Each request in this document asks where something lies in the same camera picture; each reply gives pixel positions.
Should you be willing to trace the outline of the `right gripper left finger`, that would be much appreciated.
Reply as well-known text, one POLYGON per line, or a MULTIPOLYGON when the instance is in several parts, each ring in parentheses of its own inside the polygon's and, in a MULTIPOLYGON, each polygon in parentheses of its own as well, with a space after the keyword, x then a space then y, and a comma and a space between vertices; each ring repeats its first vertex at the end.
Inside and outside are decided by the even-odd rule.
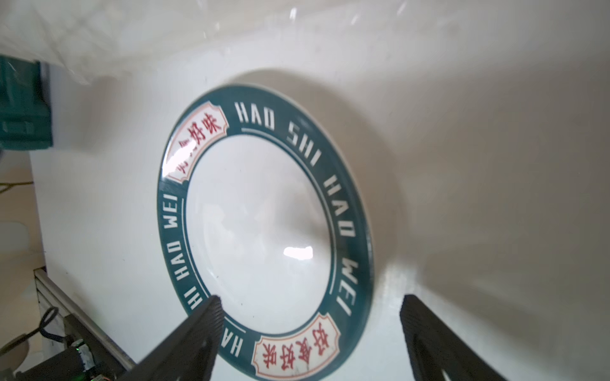
POLYGON ((224 326, 221 298, 211 296, 122 380, 209 380, 224 326))

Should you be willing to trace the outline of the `green rimmed white plate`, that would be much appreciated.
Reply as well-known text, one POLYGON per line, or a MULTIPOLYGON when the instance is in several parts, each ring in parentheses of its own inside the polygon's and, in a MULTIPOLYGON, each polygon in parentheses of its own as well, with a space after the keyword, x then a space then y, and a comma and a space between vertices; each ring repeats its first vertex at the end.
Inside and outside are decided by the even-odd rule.
POLYGON ((187 313, 225 311, 219 354, 257 380, 320 380, 372 309, 372 234, 356 183, 302 106, 216 87, 174 125, 157 181, 160 247, 187 313))

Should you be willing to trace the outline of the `clear plastic wrap sheet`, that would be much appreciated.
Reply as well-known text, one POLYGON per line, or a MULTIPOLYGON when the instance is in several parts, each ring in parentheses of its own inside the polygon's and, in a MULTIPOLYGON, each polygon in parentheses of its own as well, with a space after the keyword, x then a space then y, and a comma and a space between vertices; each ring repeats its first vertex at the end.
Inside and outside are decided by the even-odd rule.
POLYGON ((205 44, 291 25, 339 1, 3 1, 1 54, 88 84, 205 44))

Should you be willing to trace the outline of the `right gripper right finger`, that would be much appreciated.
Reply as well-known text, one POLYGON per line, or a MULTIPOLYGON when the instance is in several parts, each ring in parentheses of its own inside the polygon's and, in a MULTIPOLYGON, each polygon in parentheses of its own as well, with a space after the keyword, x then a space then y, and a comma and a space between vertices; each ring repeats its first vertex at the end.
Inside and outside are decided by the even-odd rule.
POLYGON ((414 379, 502 380, 416 295, 405 295, 400 310, 414 379))

